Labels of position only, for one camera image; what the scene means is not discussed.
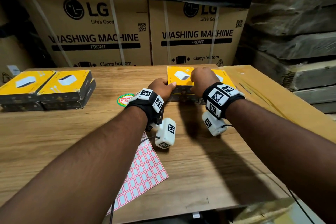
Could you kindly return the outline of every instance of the wooden table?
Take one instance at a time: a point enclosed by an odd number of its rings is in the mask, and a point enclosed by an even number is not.
[[[90,69],[97,87],[82,110],[0,112],[0,205],[57,155],[117,115],[123,109],[119,96],[167,76],[166,66]],[[164,116],[176,121],[176,139],[168,151],[157,154],[169,178],[118,209],[113,223],[288,197],[284,184],[234,128],[221,138],[211,136],[201,120],[204,111],[198,104],[167,104]]]

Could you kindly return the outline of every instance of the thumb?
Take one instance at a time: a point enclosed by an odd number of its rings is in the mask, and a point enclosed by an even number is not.
[[[168,84],[168,86],[171,88],[172,91],[176,88],[176,85],[177,85],[177,82],[172,82]]]

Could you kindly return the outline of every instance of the round sticker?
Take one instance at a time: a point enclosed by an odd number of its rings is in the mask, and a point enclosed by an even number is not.
[[[117,100],[118,105],[125,107],[128,101],[134,96],[134,94],[128,93],[120,96]]]

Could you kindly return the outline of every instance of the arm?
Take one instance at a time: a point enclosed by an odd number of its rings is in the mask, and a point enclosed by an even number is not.
[[[149,89],[167,100],[176,84]],[[147,116],[132,106],[47,165],[0,208],[0,223],[101,223],[134,159]]]
[[[195,69],[193,91],[218,82],[208,68]],[[336,223],[336,144],[248,101],[225,116],[260,160],[326,223]]]

